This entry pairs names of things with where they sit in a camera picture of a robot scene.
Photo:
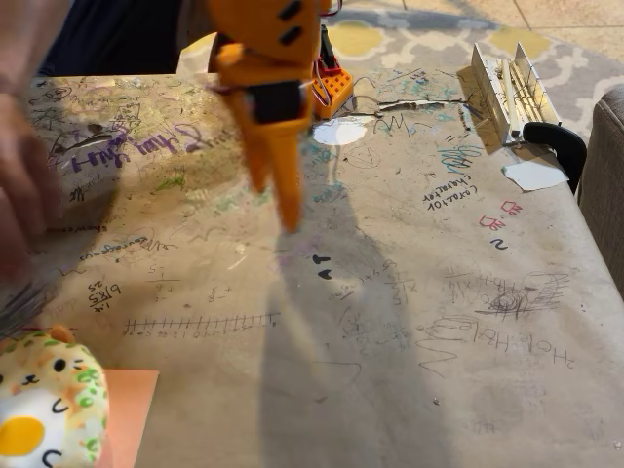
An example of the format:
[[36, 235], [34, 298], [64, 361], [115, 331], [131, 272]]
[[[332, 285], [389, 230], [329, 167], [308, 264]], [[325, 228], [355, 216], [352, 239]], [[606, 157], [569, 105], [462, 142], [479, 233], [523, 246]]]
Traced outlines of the person hand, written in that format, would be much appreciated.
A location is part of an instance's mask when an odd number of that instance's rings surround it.
[[29, 243], [59, 217], [59, 184], [25, 111], [30, 80], [57, 39], [69, 1], [1, 3], [1, 278], [24, 277]]

